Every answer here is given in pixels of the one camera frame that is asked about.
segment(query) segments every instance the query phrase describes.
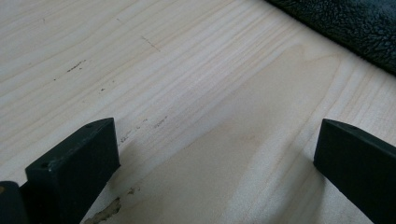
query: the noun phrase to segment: wooden table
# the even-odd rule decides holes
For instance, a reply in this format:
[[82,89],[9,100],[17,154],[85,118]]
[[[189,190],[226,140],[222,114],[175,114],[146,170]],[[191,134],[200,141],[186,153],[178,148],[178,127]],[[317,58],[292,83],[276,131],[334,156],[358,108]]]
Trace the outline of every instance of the wooden table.
[[323,118],[396,145],[395,77],[264,1],[4,0],[0,52],[1,180],[115,118],[85,223],[370,223],[312,160]]

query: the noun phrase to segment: light wood surface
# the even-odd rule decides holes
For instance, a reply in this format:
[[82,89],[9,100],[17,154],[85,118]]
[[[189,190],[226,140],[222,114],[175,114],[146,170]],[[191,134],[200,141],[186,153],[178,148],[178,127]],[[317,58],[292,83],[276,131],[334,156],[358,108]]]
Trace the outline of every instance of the light wood surface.
[[323,118],[396,145],[396,80],[264,1],[4,0],[0,52],[1,180],[115,118],[86,223],[370,223],[312,160]]

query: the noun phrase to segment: wooden board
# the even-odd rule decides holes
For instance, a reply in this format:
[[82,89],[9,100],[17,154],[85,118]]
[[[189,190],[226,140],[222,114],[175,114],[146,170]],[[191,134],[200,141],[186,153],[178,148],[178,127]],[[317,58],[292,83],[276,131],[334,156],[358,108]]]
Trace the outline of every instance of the wooden board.
[[0,179],[115,118],[85,223],[370,223],[312,160],[323,118],[395,145],[396,80],[264,1],[4,0],[0,52]]

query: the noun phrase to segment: pine wood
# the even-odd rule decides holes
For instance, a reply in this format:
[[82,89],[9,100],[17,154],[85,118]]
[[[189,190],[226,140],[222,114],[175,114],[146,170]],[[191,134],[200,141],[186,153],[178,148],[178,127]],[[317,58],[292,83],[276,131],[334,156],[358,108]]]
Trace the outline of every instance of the pine wood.
[[396,145],[395,77],[264,1],[4,0],[0,52],[2,180],[114,117],[86,218],[370,223],[313,154],[323,118]]

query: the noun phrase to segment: gray fabric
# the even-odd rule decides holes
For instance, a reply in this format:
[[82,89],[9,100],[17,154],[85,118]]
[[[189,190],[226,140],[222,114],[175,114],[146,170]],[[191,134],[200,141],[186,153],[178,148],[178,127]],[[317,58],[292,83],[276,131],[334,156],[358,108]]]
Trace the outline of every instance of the gray fabric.
[[267,0],[396,75],[396,0]]

